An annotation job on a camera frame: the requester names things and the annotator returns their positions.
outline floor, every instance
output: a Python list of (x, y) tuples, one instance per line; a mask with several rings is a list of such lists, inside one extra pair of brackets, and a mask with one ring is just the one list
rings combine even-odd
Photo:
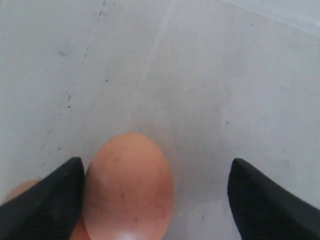
[(174, 175), (165, 240), (240, 239), (235, 157), (320, 208), (320, 4), (307, 2), (0, 0), (0, 197), (138, 131)]

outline egg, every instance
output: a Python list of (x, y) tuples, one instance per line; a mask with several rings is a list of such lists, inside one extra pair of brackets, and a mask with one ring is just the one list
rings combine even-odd
[(90, 163), (82, 214), (91, 240), (161, 240), (173, 206), (169, 163), (147, 137), (118, 135)]
[(70, 240), (90, 240), (82, 215), (79, 217)]
[[(37, 184), (39, 180), (31, 180), (26, 181), (18, 186), (16, 186), (11, 192), (5, 197), (5, 202), (8, 202), (15, 197), (19, 196), (20, 194), (23, 194), (25, 191), (27, 191), (29, 188)], [(71, 235), (70, 240), (90, 240), (82, 215), (80, 216), (73, 232)]]

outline brown egg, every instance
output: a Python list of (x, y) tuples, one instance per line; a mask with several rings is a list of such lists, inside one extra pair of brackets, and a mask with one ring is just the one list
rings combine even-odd
[(70, 240), (90, 240), (82, 215), (73, 230)]
[(147, 137), (116, 136), (93, 158), (82, 211), (92, 240), (161, 240), (173, 205), (169, 164)]
[[(6, 196), (5, 202), (10, 201), (11, 199), (19, 196), (20, 194), (23, 194), (25, 191), (27, 191), (29, 188), (31, 188), (38, 182), (39, 180), (31, 180), (18, 185)], [(90, 240), (82, 216), (80, 216), (73, 230), (70, 240)]]

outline eggshell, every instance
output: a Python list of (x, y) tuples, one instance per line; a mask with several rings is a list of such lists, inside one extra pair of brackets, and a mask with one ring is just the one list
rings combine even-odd
[(173, 206), (170, 166), (147, 137), (116, 136), (93, 158), (82, 211), (92, 240), (161, 240)]
[(70, 240), (90, 240), (82, 215), (73, 230)]
[[(11, 192), (6, 196), (5, 202), (12, 200), (13, 198), (19, 196), (20, 194), (27, 191), (29, 188), (37, 184), (39, 180), (26, 181), (18, 186), (16, 186)], [(70, 240), (90, 240), (82, 215), (80, 216)]]

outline white tile floor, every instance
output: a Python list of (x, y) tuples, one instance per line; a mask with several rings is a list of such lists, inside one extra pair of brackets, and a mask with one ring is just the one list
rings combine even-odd
[(234, 157), (320, 208), (319, 3), (229, 2), (0, 0), (0, 197), (133, 130), (172, 166), (166, 240), (240, 239)]

